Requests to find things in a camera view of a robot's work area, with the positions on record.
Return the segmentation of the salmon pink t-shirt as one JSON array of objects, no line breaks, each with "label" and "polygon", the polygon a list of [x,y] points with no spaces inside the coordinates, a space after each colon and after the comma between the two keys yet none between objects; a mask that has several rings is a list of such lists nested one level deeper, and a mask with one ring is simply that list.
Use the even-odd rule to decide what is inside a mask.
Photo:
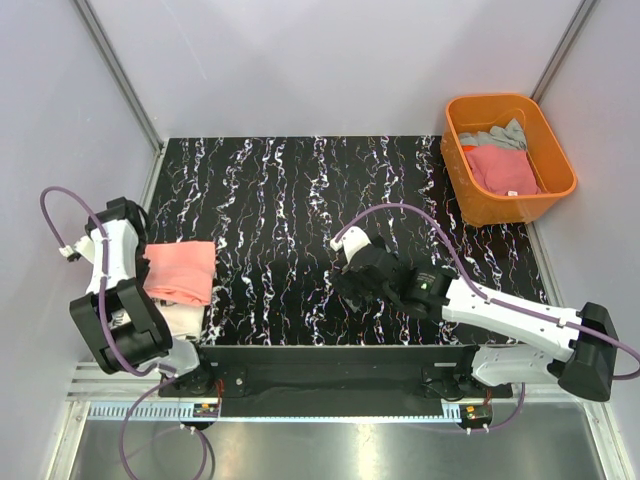
[{"label": "salmon pink t-shirt", "polygon": [[211,241],[149,244],[150,261],[144,289],[153,299],[206,306],[210,303],[216,269],[216,247]]}]

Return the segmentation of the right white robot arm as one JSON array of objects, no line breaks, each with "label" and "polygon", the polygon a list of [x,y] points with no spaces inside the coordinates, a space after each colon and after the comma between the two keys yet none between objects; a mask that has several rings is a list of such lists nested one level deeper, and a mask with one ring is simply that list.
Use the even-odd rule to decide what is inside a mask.
[{"label": "right white robot arm", "polygon": [[454,384],[466,396],[508,383],[556,384],[579,398],[611,396],[617,334],[608,310],[547,306],[466,282],[434,266],[411,268],[381,238],[353,227],[330,243],[342,260],[331,277],[353,309],[381,300],[417,320],[461,323],[510,337],[513,346],[466,350]]}]

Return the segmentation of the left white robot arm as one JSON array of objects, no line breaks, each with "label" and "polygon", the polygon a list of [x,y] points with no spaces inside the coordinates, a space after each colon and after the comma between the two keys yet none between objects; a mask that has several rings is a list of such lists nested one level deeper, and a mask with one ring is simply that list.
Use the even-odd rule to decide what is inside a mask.
[{"label": "left white robot arm", "polygon": [[92,276],[85,295],[70,303],[71,317],[103,372],[145,376],[157,369],[181,376],[193,395],[206,395],[216,372],[200,362],[193,344],[172,336],[143,288],[150,272],[146,223],[142,207],[124,197],[88,219],[75,248],[92,263]]}]

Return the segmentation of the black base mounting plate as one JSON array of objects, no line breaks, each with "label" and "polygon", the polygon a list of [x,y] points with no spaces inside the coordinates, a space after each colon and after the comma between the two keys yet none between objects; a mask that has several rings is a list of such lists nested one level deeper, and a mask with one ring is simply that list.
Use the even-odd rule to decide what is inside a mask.
[{"label": "black base mounting plate", "polygon": [[445,400],[511,399],[473,383],[470,346],[210,346],[165,398],[220,398],[222,415],[277,421],[425,417]]}]

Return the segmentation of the folded white printed t-shirt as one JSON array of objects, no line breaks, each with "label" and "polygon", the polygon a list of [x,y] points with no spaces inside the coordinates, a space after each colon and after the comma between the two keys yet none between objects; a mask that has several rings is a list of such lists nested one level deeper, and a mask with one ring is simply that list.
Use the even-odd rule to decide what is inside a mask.
[{"label": "folded white printed t-shirt", "polygon": [[203,331],[204,306],[179,304],[153,299],[153,303],[167,322],[174,338],[198,342]]}]

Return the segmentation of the dark pink t-shirt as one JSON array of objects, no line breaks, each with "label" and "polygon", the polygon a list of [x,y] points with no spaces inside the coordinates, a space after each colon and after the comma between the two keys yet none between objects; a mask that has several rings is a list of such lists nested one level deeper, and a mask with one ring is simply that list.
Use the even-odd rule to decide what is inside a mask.
[{"label": "dark pink t-shirt", "polygon": [[476,183],[499,196],[536,195],[541,192],[525,151],[493,145],[463,147]]}]

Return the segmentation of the orange plastic bin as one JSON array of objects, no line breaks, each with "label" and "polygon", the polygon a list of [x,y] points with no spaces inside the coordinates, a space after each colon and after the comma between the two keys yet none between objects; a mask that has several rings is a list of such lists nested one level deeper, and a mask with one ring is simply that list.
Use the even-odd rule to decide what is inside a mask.
[{"label": "orange plastic bin", "polygon": [[540,107],[520,94],[452,99],[441,153],[462,219],[475,227],[531,223],[577,186]]}]

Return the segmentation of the grey t-shirt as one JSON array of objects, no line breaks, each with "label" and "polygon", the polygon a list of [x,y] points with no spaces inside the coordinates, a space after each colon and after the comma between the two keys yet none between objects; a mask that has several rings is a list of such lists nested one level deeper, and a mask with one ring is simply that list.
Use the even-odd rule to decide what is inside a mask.
[{"label": "grey t-shirt", "polygon": [[524,129],[515,118],[511,119],[505,127],[492,126],[488,131],[460,133],[458,139],[465,147],[493,145],[508,150],[526,151],[528,149]]}]

